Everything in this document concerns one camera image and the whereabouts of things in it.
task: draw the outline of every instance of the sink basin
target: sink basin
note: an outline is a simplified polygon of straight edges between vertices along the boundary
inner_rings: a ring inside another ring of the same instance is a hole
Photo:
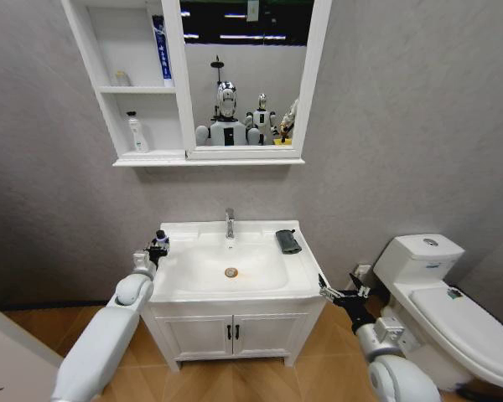
[[[162,224],[170,238],[169,255],[160,260],[151,302],[312,297],[321,273],[296,220],[236,221],[234,240],[226,222]],[[282,254],[276,232],[295,229],[302,247]]]

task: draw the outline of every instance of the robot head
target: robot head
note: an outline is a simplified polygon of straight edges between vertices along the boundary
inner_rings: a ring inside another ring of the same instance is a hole
[[[231,82],[224,81],[218,86],[216,103],[221,116],[233,117],[236,111],[236,87]]]
[[[262,111],[267,109],[267,96],[265,94],[259,95],[259,109]]]

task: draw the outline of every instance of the lotion bottle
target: lotion bottle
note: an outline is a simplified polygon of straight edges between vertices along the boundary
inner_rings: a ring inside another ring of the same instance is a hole
[[[128,125],[131,127],[134,149],[136,152],[149,152],[149,145],[143,136],[142,123],[136,118],[135,111],[128,111]]]

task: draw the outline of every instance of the gray wall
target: gray wall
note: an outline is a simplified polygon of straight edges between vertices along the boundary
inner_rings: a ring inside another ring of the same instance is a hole
[[[503,0],[334,2],[297,167],[114,168],[57,1],[0,2],[0,304],[109,297],[160,221],[301,220],[337,286],[395,235],[503,269]],[[503,309],[503,299],[493,309]]]
[[[503,243],[477,264],[459,284],[503,322]]]
[[[220,78],[236,86],[238,120],[244,122],[246,112],[253,112],[259,106],[259,94],[265,93],[267,109],[277,112],[276,124],[279,125],[298,98],[305,61],[304,46],[187,44],[184,49],[196,126],[211,123],[218,75],[209,64],[217,54],[226,64]]]

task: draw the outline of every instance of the white shelf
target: white shelf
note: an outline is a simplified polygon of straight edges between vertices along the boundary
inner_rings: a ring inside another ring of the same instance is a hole
[[[175,87],[167,86],[99,86],[102,94],[175,94]]]
[[[127,152],[119,157],[113,164],[116,167],[129,168],[155,168],[169,166],[239,166],[239,165],[303,165],[302,158],[272,158],[272,159],[216,159],[216,160],[190,160],[184,157],[175,158],[163,155],[165,152],[148,152],[140,154]]]

